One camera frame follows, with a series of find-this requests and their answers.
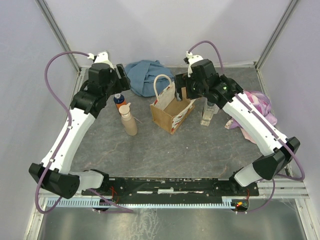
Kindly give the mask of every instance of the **blue cloth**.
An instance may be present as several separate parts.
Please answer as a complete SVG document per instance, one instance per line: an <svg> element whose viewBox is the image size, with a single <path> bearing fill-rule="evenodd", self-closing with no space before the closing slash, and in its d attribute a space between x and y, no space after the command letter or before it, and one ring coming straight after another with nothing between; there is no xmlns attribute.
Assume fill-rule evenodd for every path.
<svg viewBox="0 0 320 240"><path fill-rule="evenodd" d="M155 96L154 81L159 74L165 74L174 80L169 68L164 67L158 60L141 60L128 64L125 73L131 81L131 90L138 96ZM169 81L165 77L160 77L156 81L156 90L160 94L168 85Z"/></svg>

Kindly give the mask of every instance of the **white wall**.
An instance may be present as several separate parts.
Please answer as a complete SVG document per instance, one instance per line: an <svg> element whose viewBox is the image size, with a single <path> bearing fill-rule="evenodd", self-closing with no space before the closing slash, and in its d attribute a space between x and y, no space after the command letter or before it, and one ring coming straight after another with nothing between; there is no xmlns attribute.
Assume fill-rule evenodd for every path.
<svg viewBox="0 0 320 240"><path fill-rule="evenodd" d="M320 1L300 1L261 69L278 127L301 142L297 156L315 206L320 199L319 13Z"/></svg>
<svg viewBox="0 0 320 240"><path fill-rule="evenodd" d="M0 239L23 239L36 190L29 166L40 163L66 119L44 81L46 63L60 52L34 0L1 3ZM49 70L51 85L65 103L75 77L67 57Z"/></svg>
<svg viewBox="0 0 320 240"><path fill-rule="evenodd" d="M290 0L46 0L72 50L108 50L112 61L184 65L213 41L225 63L257 61ZM218 63L214 50L193 51ZM79 59L82 66L89 61Z"/></svg>

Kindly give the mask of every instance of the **concrete floor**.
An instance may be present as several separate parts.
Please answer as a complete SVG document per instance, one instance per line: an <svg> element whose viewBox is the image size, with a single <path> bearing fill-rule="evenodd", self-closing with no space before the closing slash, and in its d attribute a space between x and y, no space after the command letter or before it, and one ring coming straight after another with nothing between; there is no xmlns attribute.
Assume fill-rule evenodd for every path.
<svg viewBox="0 0 320 240"><path fill-rule="evenodd" d="M187 68L171 71L176 75ZM261 91L255 68L226 68L225 75L245 90ZM137 96L130 90L123 95L138 119L138 134L126 134L111 97L84 136L72 171L98 169L113 177L228 178L261 156L239 128L225 128L230 116L222 110L213 116L210 126L201 126L204 99L195 102L195 109L170 135L152 121L149 105L155 97Z"/></svg>

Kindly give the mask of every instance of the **bottle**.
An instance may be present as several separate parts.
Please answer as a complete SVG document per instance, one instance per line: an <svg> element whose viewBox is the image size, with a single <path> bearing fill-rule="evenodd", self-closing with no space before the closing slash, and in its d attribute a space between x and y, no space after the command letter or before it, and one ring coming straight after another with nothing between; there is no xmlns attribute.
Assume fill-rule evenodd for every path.
<svg viewBox="0 0 320 240"><path fill-rule="evenodd" d="M126 100L125 100L125 97L120 93L117 93L117 94L114 95L113 101L114 101L116 107L118 108L118 110L122 105L126 105L127 104Z"/></svg>
<svg viewBox="0 0 320 240"><path fill-rule="evenodd" d="M124 125L125 131L130 136L134 136L138 132L135 118L130 113L130 102L126 105L122 105L119 108L121 114L121 122Z"/></svg>
<svg viewBox="0 0 320 240"><path fill-rule="evenodd" d="M219 107L212 103L209 102L208 99L205 99L203 110L202 110L202 116L201 116L201 122L200 124L202 126L209 126L210 121L214 114L217 114L219 111Z"/></svg>

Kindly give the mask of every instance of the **white handle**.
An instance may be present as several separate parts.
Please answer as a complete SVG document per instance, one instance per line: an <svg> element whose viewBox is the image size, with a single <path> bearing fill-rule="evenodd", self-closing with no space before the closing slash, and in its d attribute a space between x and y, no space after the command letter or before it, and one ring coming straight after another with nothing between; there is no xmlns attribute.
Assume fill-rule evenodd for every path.
<svg viewBox="0 0 320 240"><path fill-rule="evenodd" d="M155 79L154 79L154 82L153 82L153 89L154 89L154 93L155 93L155 96L156 96L157 100L159 99L159 95L158 95L158 92L157 92L157 89L156 89L156 83L157 83L158 78L160 78L160 77L164 77L164 78L168 79L169 82L170 82L170 86L172 85L171 78L168 77L167 75L160 74L160 75L156 76Z"/></svg>

